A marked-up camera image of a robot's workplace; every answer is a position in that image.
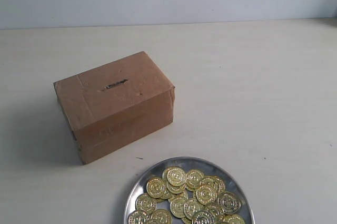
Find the steel plate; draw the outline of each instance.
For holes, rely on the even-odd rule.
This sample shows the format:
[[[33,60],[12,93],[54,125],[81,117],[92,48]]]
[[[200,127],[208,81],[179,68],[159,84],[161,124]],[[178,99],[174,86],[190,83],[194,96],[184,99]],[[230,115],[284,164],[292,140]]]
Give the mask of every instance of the steel plate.
[[[241,201],[241,208],[237,214],[239,214],[246,222],[246,224],[255,224],[254,216],[250,204],[247,201],[246,196],[244,195],[242,189],[238,185],[238,183],[229,175],[226,171],[216,166],[215,164],[205,161],[203,159],[194,158],[194,157],[174,157],[162,162],[157,163],[156,165],[149,168],[144,174],[136,182],[135,186],[132,188],[124,210],[124,219],[123,223],[128,223],[128,216],[131,212],[136,210],[135,203],[137,197],[146,192],[146,183],[152,177],[162,177],[162,173],[165,168],[170,166],[178,166],[188,172],[190,169],[199,169],[206,176],[218,176],[225,181],[226,191],[234,193],[239,200]],[[170,210],[170,204],[167,200],[158,203],[157,209],[166,209]],[[173,224],[183,223],[181,219],[178,219],[174,216]]]

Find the plate rim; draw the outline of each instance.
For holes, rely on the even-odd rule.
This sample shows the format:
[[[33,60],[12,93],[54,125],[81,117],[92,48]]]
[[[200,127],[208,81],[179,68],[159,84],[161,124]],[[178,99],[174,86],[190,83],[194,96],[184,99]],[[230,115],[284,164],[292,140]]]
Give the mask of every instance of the plate rim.
[[[160,161],[160,162],[152,165],[151,167],[149,167],[147,170],[145,170],[143,172],[143,174],[137,179],[137,181],[135,182],[135,184],[133,185],[132,189],[130,190],[130,192],[129,192],[128,196],[127,196],[125,207],[124,207],[123,224],[127,223],[126,207],[127,207],[128,202],[131,199],[132,192],[136,189],[136,187],[139,184],[139,182],[144,178],[145,174],[147,174],[150,170],[152,170],[157,165],[160,165],[160,164],[162,164],[164,162],[173,161],[173,160],[176,160],[176,159],[192,159],[192,160],[196,160],[196,161],[202,161],[202,162],[205,162],[205,163],[210,164],[212,166],[215,166],[216,168],[218,168],[222,172],[226,173],[226,175],[229,176],[235,182],[236,186],[241,190],[242,196],[244,197],[244,199],[245,199],[245,201],[247,203],[247,206],[248,206],[248,209],[249,209],[249,213],[250,213],[251,218],[252,218],[252,224],[255,224],[255,218],[254,218],[254,214],[253,214],[253,210],[252,210],[251,204],[249,203],[249,201],[248,201],[248,199],[246,197],[246,194],[242,190],[240,184],[227,171],[225,171],[224,169],[222,169],[218,165],[214,164],[213,162],[207,161],[207,160],[202,159],[202,158],[197,158],[197,157],[171,157],[171,158],[165,159],[163,161]]]

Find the pile of coins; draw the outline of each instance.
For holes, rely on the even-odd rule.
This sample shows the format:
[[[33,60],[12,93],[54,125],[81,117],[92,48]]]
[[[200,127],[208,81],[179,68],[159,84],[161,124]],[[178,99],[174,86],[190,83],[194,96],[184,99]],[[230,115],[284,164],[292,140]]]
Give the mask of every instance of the pile of coins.
[[[245,224],[236,214],[241,207],[239,199],[225,189],[224,181],[217,176],[168,167],[163,178],[149,179],[147,193],[136,199],[136,210],[129,215],[128,224],[172,224],[172,215],[185,224]],[[192,198],[187,190],[193,192]],[[163,200],[169,201],[171,213],[156,209]]]

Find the cardboard box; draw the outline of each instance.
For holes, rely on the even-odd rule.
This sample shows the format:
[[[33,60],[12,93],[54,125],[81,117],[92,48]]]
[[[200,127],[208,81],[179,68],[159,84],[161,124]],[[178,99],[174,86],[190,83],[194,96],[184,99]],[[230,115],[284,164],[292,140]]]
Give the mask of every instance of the cardboard box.
[[[54,87],[84,164],[173,121],[174,86],[145,52]]]

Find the table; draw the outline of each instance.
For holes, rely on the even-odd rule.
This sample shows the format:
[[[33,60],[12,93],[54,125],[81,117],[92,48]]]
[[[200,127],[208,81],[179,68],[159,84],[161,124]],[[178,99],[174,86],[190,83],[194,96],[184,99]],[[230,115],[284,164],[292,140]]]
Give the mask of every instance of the table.
[[[81,165],[53,82],[147,51],[176,86],[174,123]],[[153,164],[207,159],[256,223],[331,223],[337,206],[337,20],[0,31],[3,224],[122,223]]]

